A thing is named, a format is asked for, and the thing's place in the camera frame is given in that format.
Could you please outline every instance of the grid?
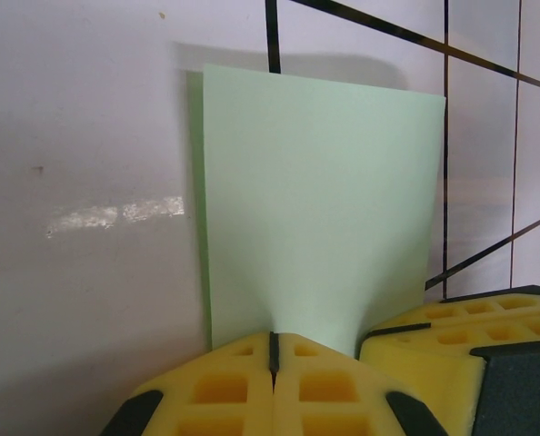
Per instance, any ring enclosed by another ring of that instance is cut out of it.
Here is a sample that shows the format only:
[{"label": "grid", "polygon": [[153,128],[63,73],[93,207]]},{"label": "grid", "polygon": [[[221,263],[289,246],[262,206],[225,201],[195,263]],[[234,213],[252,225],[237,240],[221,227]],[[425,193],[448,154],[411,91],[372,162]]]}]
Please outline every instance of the grid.
[{"label": "grid", "polygon": [[[444,54],[444,95],[446,98],[445,109],[445,129],[444,129],[444,161],[443,161],[443,252],[442,252],[442,272],[435,277],[427,280],[425,289],[429,290],[437,284],[442,285],[442,295],[447,297],[447,279],[460,273],[465,268],[477,263],[481,259],[484,259],[496,250],[503,248],[510,244],[511,250],[511,265],[510,265],[510,286],[513,285],[513,261],[514,261],[514,249],[515,240],[523,235],[533,231],[540,226],[540,219],[530,223],[529,225],[517,230],[515,232],[515,199],[516,199],[516,163],[517,163],[517,139],[518,139],[518,109],[519,109],[519,85],[520,83],[527,83],[540,88],[540,80],[520,73],[520,56],[521,56],[521,14],[523,10],[523,1],[519,0],[518,8],[518,47],[516,53],[516,71],[500,64],[488,61],[475,54],[468,53],[464,50],[460,50],[450,45],[449,43],[449,0],[444,0],[444,31],[445,41],[439,42],[433,38],[420,35],[417,32],[406,29],[400,25],[395,25],[383,19],[377,18],[368,13],[356,10],[347,5],[341,5],[333,0],[287,0],[300,5],[304,5],[320,11],[325,14],[333,15],[340,19],[346,20],[357,25],[368,27],[376,31],[382,32],[387,35],[391,35],[396,38],[400,38],[404,41],[420,45],[429,50]],[[277,12],[278,0],[265,0],[265,20],[266,20],[266,39],[267,39],[267,51],[268,51],[268,66],[270,73],[281,73],[281,57],[280,57],[280,44],[279,44],[279,23]],[[477,65],[484,69],[493,71],[498,74],[502,74],[508,77],[512,77],[516,80],[516,97],[515,97],[515,150],[514,150],[514,163],[513,163],[513,216],[510,235],[504,239],[493,243],[484,250],[468,257],[467,259],[457,263],[456,265],[448,268],[448,208],[449,203],[449,188],[448,188],[448,155],[449,155],[449,141],[448,141],[448,83],[449,83],[449,71],[448,62],[450,58],[459,59],[469,64]]]}]

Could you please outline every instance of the paper sheet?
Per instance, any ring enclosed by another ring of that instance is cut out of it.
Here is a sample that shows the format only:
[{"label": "paper sheet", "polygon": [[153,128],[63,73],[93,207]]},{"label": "paper sheet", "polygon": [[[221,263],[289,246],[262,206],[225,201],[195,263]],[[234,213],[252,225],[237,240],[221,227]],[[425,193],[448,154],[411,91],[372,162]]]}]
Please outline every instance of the paper sheet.
[{"label": "paper sheet", "polygon": [[353,355],[422,303],[444,97],[211,65],[204,87],[214,347],[274,330]]}]

